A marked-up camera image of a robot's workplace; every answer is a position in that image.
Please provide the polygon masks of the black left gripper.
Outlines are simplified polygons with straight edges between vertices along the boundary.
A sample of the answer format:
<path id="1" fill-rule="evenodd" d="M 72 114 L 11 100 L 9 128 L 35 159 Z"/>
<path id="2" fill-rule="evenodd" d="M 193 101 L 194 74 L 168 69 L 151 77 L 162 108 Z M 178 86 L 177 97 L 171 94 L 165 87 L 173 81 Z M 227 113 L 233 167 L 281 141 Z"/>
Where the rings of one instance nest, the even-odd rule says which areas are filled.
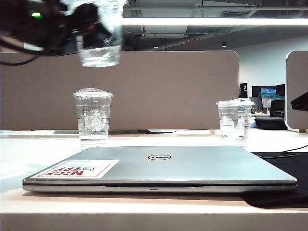
<path id="1" fill-rule="evenodd" d="M 100 21 L 99 6 L 94 2 L 64 2 L 68 34 L 64 48 L 100 48 L 113 35 Z"/>

